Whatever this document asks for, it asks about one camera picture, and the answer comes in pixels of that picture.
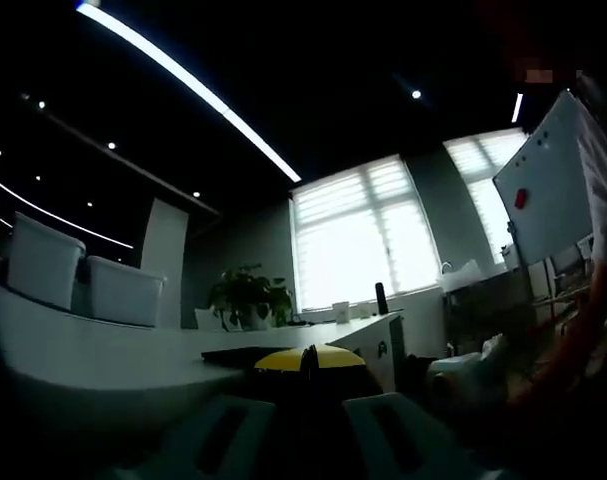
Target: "green plant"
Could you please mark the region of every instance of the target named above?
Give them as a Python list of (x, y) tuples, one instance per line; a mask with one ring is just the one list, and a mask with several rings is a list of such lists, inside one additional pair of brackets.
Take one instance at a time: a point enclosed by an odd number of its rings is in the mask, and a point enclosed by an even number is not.
[(262, 320), (271, 313), (275, 326), (285, 325), (292, 310), (292, 294), (283, 285), (284, 278), (270, 280), (254, 276), (252, 272), (259, 268), (261, 264), (243, 265), (223, 273), (209, 298), (210, 308), (217, 317), (222, 320), (227, 312), (232, 324), (247, 325), (254, 310)]

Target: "white pillar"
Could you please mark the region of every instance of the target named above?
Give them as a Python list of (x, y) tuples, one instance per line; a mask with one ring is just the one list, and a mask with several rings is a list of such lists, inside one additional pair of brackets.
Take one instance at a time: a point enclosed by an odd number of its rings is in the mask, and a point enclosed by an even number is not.
[(154, 199), (145, 232), (141, 270), (165, 277), (159, 327), (181, 328), (183, 249), (189, 215)]

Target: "recessed ceiling light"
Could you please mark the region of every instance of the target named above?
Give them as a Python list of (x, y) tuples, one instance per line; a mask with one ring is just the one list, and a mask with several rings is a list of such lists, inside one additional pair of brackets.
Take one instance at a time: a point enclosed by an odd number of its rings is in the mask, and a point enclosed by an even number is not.
[(521, 102), (523, 101), (523, 94), (518, 93), (516, 95), (516, 103), (514, 104), (514, 113), (512, 114), (512, 123), (516, 123), (519, 118), (519, 111), (521, 110)]
[(118, 21), (116, 18), (105, 13), (101, 9), (90, 5), (88, 3), (81, 3), (77, 10), (79, 13), (91, 18), (97, 23), (100, 23), (105, 28), (116, 33), (124, 40), (130, 42), (136, 48), (145, 53), (152, 60), (157, 62), (168, 72), (174, 75), (178, 80), (183, 82), (190, 90), (201, 97), (207, 102), (210, 107), (216, 110), (219, 114), (230, 122), (236, 129), (241, 132), (245, 137), (252, 142), (263, 154), (269, 158), (285, 175), (287, 175), (293, 182), (300, 182), (301, 177), (290, 167), (285, 160), (283, 160), (273, 149), (270, 147), (265, 140), (250, 128), (232, 109), (227, 106), (219, 97), (207, 88), (200, 80), (194, 75), (188, 72), (185, 68), (179, 65), (174, 59), (172, 59), (167, 53), (162, 51), (148, 39), (143, 37), (141, 34), (135, 32), (124, 23)]
[(14, 193), (12, 190), (10, 190), (9, 188), (7, 188), (1, 182), (0, 182), (0, 188), (2, 188), (3, 190), (5, 190), (7, 193), (9, 193), (10, 195), (12, 195), (17, 200), (23, 202), (24, 204), (32, 207), (35, 210), (38, 210), (41, 213), (44, 213), (45, 215), (48, 215), (48, 216), (50, 216), (50, 217), (58, 220), (59, 222), (63, 222), (66, 225), (69, 225), (70, 227), (78, 228), (79, 230), (81, 230), (81, 231), (83, 231), (85, 233), (89, 233), (90, 235), (94, 235), (95, 237), (102, 238), (103, 240), (107, 240), (108, 242), (112, 242), (112, 243), (115, 243), (117, 245), (121, 245), (122, 247), (125, 247), (125, 248), (129, 248), (129, 249), (133, 249), (134, 248), (132, 245), (128, 245), (127, 243), (123, 243), (123, 242), (119, 242), (118, 240), (114, 240), (113, 238), (106, 237), (105, 235), (101, 235), (99, 233), (93, 232), (92, 230), (89, 230), (87, 228), (83, 228), (80, 225), (77, 225), (75, 223), (70, 222), (69, 220), (65, 220), (64, 218), (61, 218), (61, 217), (59, 217), (57, 215), (54, 215), (53, 213), (50, 213), (47, 210), (45, 210), (45, 209), (43, 209), (43, 208), (41, 208), (41, 207), (39, 207), (37, 205), (34, 205), (32, 202), (27, 201), (26, 199), (24, 199), (23, 197), (21, 197), (17, 193)]

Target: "white window blind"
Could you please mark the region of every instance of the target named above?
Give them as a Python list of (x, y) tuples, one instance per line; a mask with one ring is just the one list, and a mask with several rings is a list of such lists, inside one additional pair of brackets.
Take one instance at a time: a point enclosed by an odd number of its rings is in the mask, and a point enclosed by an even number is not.
[(496, 264), (503, 262), (501, 248), (512, 243), (512, 237), (507, 231), (509, 217), (492, 177), (512, 159), (525, 140), (525, 133), (513, 128), (444, 143), (467, 185)]
[(436, 283), (432, 235), (398, 156), (294, 191), (297, 297), (301, 310), (395, 294)]

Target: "black ceiling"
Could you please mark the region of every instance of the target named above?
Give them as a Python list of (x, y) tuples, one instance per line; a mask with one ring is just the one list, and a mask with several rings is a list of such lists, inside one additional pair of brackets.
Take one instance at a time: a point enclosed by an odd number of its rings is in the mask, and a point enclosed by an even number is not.
[[(123, 219), (149, 209), (150, 195), (158, 194), (151, 182), (37, 115), (42, 100), (48, 114), (98, 144), (115, 142), (119, 155), (188, 194), (199, 191), (224, 214), (284, 197), (294, 186), (154, 61), (71, 3), (49, 3), (0, 7), (5, 182), (123, 241), (134, 228)], [(101, 8), (197, 76), (303, 182), (510, 126), (522, 87), (466, 2), (384, 11), (213, 3), (106, 0)], [(413, 89), (423, 93), (420, 100), (411, 98)], [(530, 128), (554, 92), (527, 93), (520, 122)], [(38, 171), (47, 171), (47, 188), (33, 181)], [(89, 214), (88, 199), (106, 209)], [(209, 221), (204, 215), (202, 223)]]

